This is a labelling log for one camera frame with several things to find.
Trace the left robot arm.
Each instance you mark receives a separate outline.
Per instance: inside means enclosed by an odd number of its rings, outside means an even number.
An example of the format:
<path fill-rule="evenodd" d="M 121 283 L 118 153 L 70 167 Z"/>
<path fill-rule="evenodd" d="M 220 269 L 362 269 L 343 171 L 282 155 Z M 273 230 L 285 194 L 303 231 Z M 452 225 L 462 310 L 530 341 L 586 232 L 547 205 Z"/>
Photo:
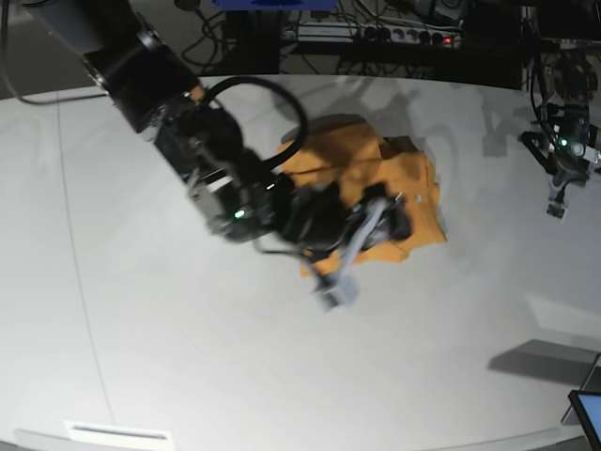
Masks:
<path fill-rule="evenodd" d="M 547 214 L 562 219 L 570 185 L 584 187 L 600 173 L 600 127 L 591 105 L 600 77 L 590 55 L 600 55 L 598 1 L 522 1 L 534 131 L 519 141 L 549 176 Z"/>

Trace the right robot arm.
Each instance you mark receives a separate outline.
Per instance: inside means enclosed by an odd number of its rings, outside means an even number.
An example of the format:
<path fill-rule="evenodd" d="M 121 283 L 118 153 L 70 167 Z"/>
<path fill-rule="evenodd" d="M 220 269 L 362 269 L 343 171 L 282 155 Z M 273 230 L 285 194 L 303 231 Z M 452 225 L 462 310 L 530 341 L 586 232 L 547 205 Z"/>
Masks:
<path fill-rule="evenodd" d="M 282 86 L 253 76 L 202 86 L 127 1 L 26 1 L 23 7 L 80 58 L 135 132 L 156 131 L 155 147 L 214 234 L 236 243 L 274 234 L 309 266 L 338 251 L 344 267 L 362 251 L 411 236 L 404 201 L 383 183 L 347 206 L 337 182 L 301 188 L 281 172 L 306 142 L 310 124 Z M 218 103 L 238 86 L 264 87 L 295 113 L 297 131 L 278 155 L 263 159 L 248 148 L 239 124 Z"/>

